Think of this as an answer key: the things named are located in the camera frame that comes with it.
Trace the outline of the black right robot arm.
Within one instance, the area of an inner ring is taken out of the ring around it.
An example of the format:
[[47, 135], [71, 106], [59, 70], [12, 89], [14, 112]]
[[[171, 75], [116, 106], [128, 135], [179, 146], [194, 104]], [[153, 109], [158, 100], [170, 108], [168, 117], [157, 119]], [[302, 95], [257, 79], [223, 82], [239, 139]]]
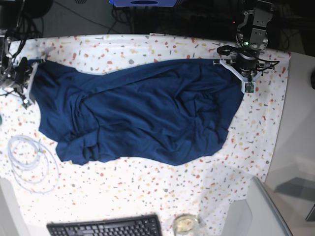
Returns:
[[18, 55], [25, 46], [28, 34], [23, 35], [16, 52], [10, 52], [15, 33], [22, 22], [24, 0], [2, 0], [0, 2], [0, 87], [12, 88], [22, 94], [28, 86], [32, 69], [26, 57], [18, 62]]

